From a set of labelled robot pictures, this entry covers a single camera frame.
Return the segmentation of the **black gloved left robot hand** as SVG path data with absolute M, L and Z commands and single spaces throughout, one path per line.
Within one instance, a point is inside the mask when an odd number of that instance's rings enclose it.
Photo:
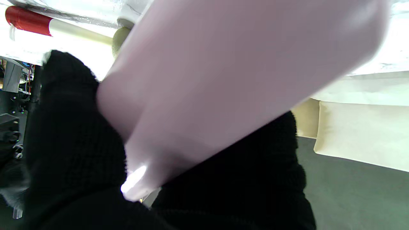
M 151 208 L 126 200 L 119 134 L 99 113 L 98 81 L 53 50 L 25 130 L 30 177 L 22 230 L 315 230 L 288 111 L 168 182 Z

